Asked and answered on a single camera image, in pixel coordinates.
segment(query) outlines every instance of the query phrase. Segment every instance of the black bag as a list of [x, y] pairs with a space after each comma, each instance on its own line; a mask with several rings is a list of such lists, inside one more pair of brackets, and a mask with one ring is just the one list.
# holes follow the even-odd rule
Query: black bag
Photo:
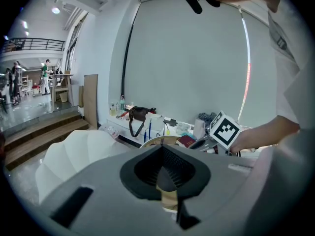
[[[133, 107], [132, 109], [130, 109], [130, 112], [129, 112], [129, 118], [130, 118], [130, 121], [129, 121], [129, 129], [130, 129], [130, 134], [133, 136], [133, 137], [137, 137], [141, 131], [141, 129], [143, 128], [144, 126], [144, 122], [146, 120], [146, 114], [148, 112], [151, 112], [153, 114], [156, 114], [156, 108], [151, 108], [151, 109], [148, 109], [148, 108], [142, 108], [142, 107]], [[132, 130], [132, 126], [131, 126], [131, 123], [132, 123], [132, 120], [133, 118], [135, 118], [136, 120], [140, 120], [142, 121], [142, 124], [141, 126], [139, 127], [137, 133], [134, 135], [133, 134], [133, 130]]]

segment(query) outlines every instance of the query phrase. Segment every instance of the gray cloth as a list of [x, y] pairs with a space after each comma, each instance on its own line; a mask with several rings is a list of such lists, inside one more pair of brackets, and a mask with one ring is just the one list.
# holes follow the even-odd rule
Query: gray cloth
[[217, 116], [216, 113], [212, 112], [210, 115], [206, 113], [198, 114], [198, 118], [203, 120], [206, 123], [206, 126], [209, 126], [213, 119]]

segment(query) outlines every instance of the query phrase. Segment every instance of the ceiling light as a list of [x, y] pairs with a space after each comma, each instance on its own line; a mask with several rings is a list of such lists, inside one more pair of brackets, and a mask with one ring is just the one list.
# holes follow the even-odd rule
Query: ceiling light
[[59, 14], [60, 13], [60, 10], [57, 7], [53, 8], [51, 11], [53, 13], [55, 13], [55, 14]]

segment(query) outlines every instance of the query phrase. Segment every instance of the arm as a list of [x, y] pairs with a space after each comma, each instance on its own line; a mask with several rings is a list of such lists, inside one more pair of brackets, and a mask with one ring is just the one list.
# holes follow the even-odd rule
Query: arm
[[299, 124], [285, 117], [276, 116], [267, 124], [241, 132], [232, 144], [230, 151], [237, 153], [246, 148], [277, 144], [282, 138], [297, 132], [299, 129]]

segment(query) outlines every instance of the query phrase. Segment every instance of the green shirt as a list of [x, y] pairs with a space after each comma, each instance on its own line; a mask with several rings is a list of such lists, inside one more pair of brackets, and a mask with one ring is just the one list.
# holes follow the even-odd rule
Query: green shirt
[[47, 65], [44, 65], [43, 70], [44, 70], [44, 77], [47, 77], [48, 74], [45, 72], [45, 71], [47, 71]]

